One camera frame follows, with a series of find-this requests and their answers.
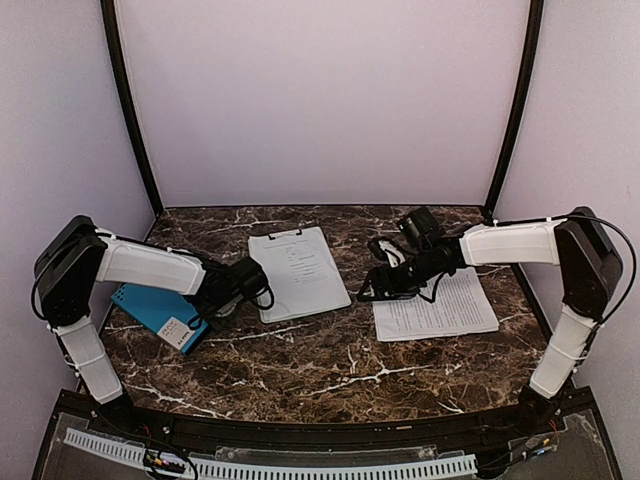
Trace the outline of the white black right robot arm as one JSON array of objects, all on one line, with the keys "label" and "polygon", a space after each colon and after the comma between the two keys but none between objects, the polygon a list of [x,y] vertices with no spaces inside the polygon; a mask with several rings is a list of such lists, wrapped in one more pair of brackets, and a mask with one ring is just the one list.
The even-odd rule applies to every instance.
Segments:
[{"label": "white black right robot arm", "polygon": [[409,300],[429,282],[439,284],[468,267],[544,264],[559,268],[563,287],[560,317],[525,393],[551,400],[588,356],[601,327],[623,303],[614,295],[623,260],[611,233],[621,230],[581,206],[568,214],[494,221],[446,231],[431,210],[419,207],[397,224],[409,246],[386,237],[369,250],[380,260],[358,291],[361,302]]}]

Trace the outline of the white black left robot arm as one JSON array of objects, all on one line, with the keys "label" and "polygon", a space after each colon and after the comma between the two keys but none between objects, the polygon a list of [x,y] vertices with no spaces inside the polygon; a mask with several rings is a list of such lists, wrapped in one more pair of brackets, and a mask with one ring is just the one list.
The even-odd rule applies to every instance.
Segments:
[{"label": "white black left robot arm", "polygon": [[244,257],[231,265],[184,249],[159,247],[118,236],[78,215],[34,265],[31,309],[57,337],[71,366],[100,405],[126,391],[91,319],[95,284],[118,283],[172,291],[217,326],[242,302],[257,303],[272,289],[260,264]]}]

